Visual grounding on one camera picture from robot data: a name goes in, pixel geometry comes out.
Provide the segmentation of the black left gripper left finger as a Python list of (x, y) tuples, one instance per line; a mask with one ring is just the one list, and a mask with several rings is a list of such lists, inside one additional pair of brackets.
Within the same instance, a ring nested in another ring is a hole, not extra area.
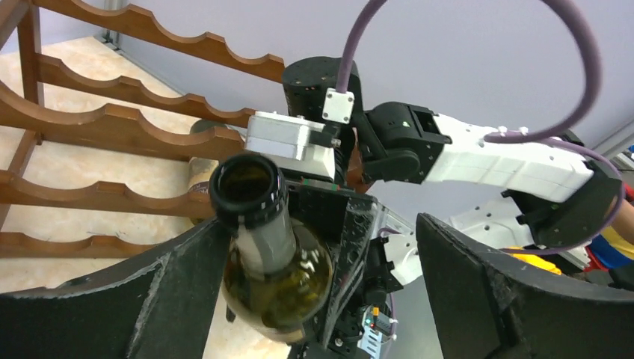
[(230, 243), (214, 220), (106, 269), (1, 295), (3, 358), (201, 358)]

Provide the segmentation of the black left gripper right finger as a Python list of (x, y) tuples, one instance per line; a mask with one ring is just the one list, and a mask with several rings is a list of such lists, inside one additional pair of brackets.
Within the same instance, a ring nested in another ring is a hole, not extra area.
[(633, 293), (544, 271), (432, 215), (419, 260), (445, 358), (631, 358)]

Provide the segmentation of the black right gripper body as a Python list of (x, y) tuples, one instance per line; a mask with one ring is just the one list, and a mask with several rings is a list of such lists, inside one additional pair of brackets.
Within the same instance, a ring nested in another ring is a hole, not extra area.
[(362, 358), (373, 308), (390, 314), (387, 299), (402, 288), (390, 274), (380, 237), (385, 210), (367, 194), (315, 180), (291, 181), (289, 213), (317, 236), (330, 254), (333, 277), (322, 308), (305, 323), (307, 338), (289, 358)]

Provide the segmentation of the dark wine bottle front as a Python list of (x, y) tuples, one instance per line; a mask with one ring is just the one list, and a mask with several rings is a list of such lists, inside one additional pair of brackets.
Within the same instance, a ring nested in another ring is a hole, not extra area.
[(193, 157), (188, 177), (188, 190), (215, 201), (233, 237), (221, 286), (228, 309), (270, 340), (313, 338), (333, 266), (317, 235), (290, 216), (281, 168), (258, 154), (224, 163)]

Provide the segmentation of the wooden wine rack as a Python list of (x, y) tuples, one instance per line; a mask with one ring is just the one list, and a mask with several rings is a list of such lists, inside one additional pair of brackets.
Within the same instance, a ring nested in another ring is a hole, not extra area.
[[(207, 199), (187, 193), (173, 198), (138, 194), (118, 182), (56, 189), (27, 181), (24, 170), (34, 147), (44, 140), (133, 155), (185, 161), (208, 155), (225, 159), (241, 151), (238, 129), (253, 110), (220, 111), (198, 95), (165, 97), (139, 80), (120, 76), (100, 81), (72, 71), (61, 59), (40, 51), (41, 9), (116, 31), (261, 79), (281, 82), (285, 64), (275, 55), (248, 59), (236, 55), (223, 37), (206, 32), (182, 37), (166, 30), (153, 13), (127, 5), (103, 10), (82, 1), (3, 1), (1, 41), (19, 35), (23, 93), (1, 87), (1, 124), (24, 134), (8, 169), (1, 172), (1, 213), (12, 205), (89, 209), (146, 215), (203, 218), (212, 214)], [(54, 85), (97, 96), (110, 103), (94, 111), (68, 113), (42, 104), (42, 86)]]

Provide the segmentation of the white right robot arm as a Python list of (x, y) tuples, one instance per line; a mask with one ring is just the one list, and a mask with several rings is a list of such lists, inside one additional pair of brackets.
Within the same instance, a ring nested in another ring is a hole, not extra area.
[(633, 291), (552, 274), (520, 261), (511, 246), (570, 250), (601, 227), (612, 198), (624, 193), (616, 170), (600, 164), (559, 130), (546, 143), (502, 144), (491, 128), (427, 108), (386, 102), (364, 111), (360, 78), (336, 95), (339, 59), (314, 57), (281, 76), (289, 113), (323, 120), (332, 108), (357, 128), (357, 139), (320, 150), (296, 137), (279, 166), (312, 177), (345, 177), (351, 149), (361, 152), (361, 179), (464, 181), (502, 189), (498, 198), (440, 221), (421, 214), (417, 250), (386, 240), (397, 256), (393, 278), (423, 276), (445, 358), (631, 358)]

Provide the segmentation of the yellow cloth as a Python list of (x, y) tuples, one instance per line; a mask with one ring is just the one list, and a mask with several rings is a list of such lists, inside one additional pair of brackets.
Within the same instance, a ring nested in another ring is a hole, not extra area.
[(553, 274), (563, 275), (563, 272), (556, 264), (551, 263), (535, 254), (529, 254), (524, 248), (509, 247), (508, 250), (512, 251), (511, 255), (520, 261)]

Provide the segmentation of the person in colourful shirt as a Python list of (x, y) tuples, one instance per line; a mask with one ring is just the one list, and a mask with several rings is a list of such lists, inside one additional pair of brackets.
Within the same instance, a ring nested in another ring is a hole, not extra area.
[(633, 263), (633, 189), (624, 184), (626, 198), (613, 222), (586, 247), (591, 268), (616, 269)]

